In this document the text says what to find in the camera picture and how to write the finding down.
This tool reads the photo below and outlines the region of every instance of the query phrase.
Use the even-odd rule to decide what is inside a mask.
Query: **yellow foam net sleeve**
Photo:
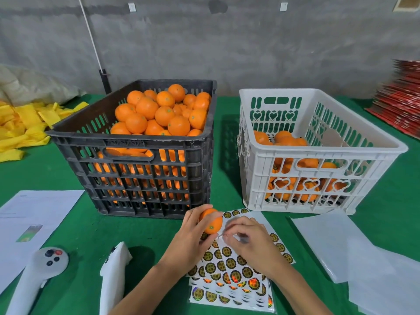
[[[46,145],[50,141],[45,133],[47,127],[53,128],[55,123],[86,106],[83,101],[73,109],[42,102],[13,107],[0,101],[0,163],[21,160],[25,152],[19,148]]]

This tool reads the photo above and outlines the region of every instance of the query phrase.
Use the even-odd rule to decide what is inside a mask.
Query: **controller button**
[[[45,252],[45,256],[46,256],[46,257],[50,257],[50,256],[52,256],[53,254],[54,254],[54,250],[51,250],[51,249]]]

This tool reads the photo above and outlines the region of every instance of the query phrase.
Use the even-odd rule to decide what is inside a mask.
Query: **white pipe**
[[[90,31],[89,22],[87,21],[86,13],[84,12],[84,8],[83,8],[83,4],[81,3],[81,0],[79,0],[79,3],[80,3],[81,11],[83,12],[84,20],[86,21],[87,31],[89,31],[90,41],[92,42],[93,50],[95,51],[96,60],[98,61],[99,69],[102,74],[102,66],[101,66],[101,62],[99,61],[98,52],[96,51],[95,42],[93,41],[92,32]]]

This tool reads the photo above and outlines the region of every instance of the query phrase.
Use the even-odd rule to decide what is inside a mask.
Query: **gray concrete wall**
[[[220,95],[314,87],[369,97],[393,58],[420,59],[420,12],[392,13],[396,0],[221,1],[223,14],[209,0],[83,0],[113,90],[199,78],[217,79]],[[103,93],[78,0],[0,0],[0,63]]]

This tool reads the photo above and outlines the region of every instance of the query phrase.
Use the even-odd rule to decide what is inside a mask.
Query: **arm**
[[[246,234],[248,243],[236,240],[233,235],[237,233]],[[254,218],[240,217],[226,226],[223,240],[249,265],[276,283],[297,315],[332,315],[302,275],[273,245],[263,224]]]
[[[222,212],[211,213],[197,224],[200,214],[209,208],[212,208],[212,205],[202,205],[186,212],[181,228],[160,261],[108,315],[150,315],[153,313],[166,293],[198,263],[218,236],[215,233],[200,242],[205,228],[223,214]]]

